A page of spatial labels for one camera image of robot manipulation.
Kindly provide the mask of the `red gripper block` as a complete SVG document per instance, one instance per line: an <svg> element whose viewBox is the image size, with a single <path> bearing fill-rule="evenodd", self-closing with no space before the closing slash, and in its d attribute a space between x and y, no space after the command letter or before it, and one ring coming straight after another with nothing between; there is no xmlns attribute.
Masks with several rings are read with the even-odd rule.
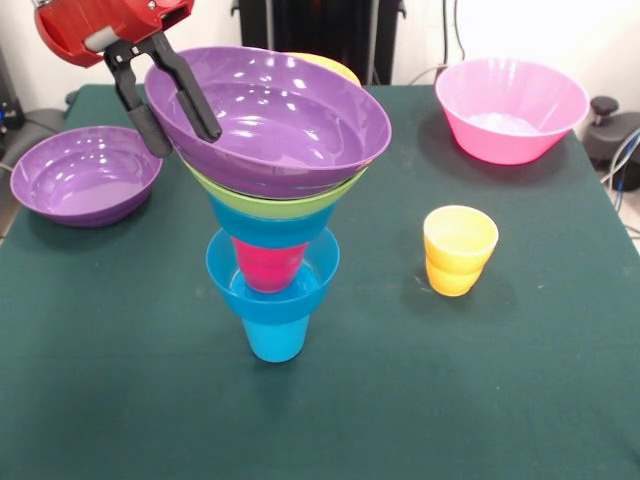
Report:
<svg viewBox="0 0 640 480"><path fill-rule="evenodd" d="M59 58L91 67L103 59L115 80L118 97L152 155L164 158L173 146L151 107L136 87L133 59L139 49L107 49L118 41L137 44L148 38L155 65L168 74L196 135L214 143L222 135L215 114L188 62L164 32L190 16L193 0L57 0L36 1L34 21L40 38Z"/></svg>

